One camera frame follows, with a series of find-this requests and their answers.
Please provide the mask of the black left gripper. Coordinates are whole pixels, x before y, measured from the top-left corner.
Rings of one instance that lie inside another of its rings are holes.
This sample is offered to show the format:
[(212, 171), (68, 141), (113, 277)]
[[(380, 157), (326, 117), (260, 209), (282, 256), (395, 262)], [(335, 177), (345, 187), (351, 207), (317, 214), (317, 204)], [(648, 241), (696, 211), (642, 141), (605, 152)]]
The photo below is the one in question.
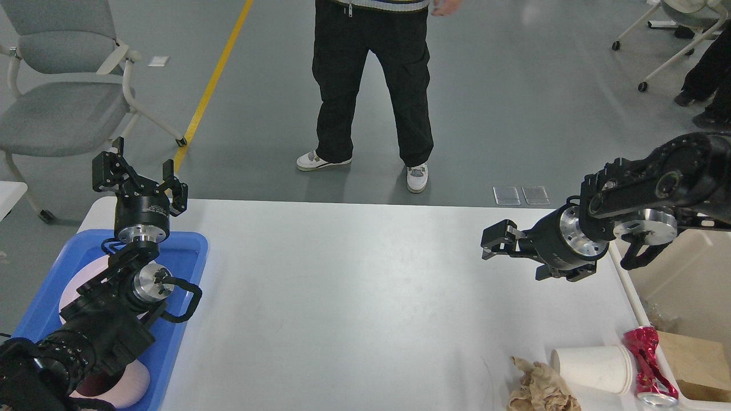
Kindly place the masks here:
[[(123, 243), (148, 240), (161, 243), (170, 234), (170, 215), (187, 210), (188, 185), (174, 174), (174, 160), (162, 164), (163, 180), (137, 174), (123, 157), (124, 138), (116, 138), (109, 151), (102, 151), (92, 162), (92, 189), (113, 192), (117, 198), (114, 236)], [(165, 194), (170, 191), (172, 200)]]

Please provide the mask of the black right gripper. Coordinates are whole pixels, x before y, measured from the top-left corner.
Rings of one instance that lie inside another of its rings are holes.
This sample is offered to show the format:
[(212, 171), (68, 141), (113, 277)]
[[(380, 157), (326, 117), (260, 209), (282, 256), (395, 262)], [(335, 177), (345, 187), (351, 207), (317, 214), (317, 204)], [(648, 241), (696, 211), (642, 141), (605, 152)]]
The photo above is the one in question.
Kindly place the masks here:
[(606, 255), (608, 242), (592, 240), (578, 218), (579, 206), (566, 204), (541, 218), (529, 231), (520, 231), (509, 219), (483, 229), (482, 259), (497, 255), (533, 259), (543, 263), (535, 279), (564, 278), (576, 283), (596, 272), (596, 261)]

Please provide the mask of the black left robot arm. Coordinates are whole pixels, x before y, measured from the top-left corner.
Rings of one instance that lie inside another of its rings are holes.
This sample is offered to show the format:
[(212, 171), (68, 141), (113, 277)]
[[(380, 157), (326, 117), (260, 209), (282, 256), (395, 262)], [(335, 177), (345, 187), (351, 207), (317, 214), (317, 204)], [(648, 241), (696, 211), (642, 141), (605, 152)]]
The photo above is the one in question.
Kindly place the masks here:
[(115, 152), (93, 160), (93, 189), (117, 196), (113, 237), (101, 245), (107, 268), (78, 287), (60, 312), (60, 329), (37, 342), (13, 337), (2, 344), (3, 410), (113, 410), (112, 403), (71, 393), (92, 374), (120, 374), (154, 343), (157, 319), (186, 322), (203, 297), (196, 284), (152, 263), (169, 237), (170, 216), (187, 208), (188, 186), (171, 159), (160, 183), (138, 175), (123, 146), (117, 138)]

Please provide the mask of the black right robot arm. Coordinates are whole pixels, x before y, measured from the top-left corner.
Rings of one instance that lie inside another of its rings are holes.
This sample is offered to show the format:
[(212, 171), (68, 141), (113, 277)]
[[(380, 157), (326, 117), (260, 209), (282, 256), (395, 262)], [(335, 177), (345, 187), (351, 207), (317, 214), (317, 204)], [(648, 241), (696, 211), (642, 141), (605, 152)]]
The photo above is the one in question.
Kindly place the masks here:
[(483, 230), (482, 258), (538, 262), (537, 280), (587, 278), (612, 240), (629, 249), (626, 270), (645, 267), (684, 231), (729, 231), (728, 132), (674, 138), (640, 160), (619, 157), (583, 179), (579, 195), (520, 231), (503, 220)]

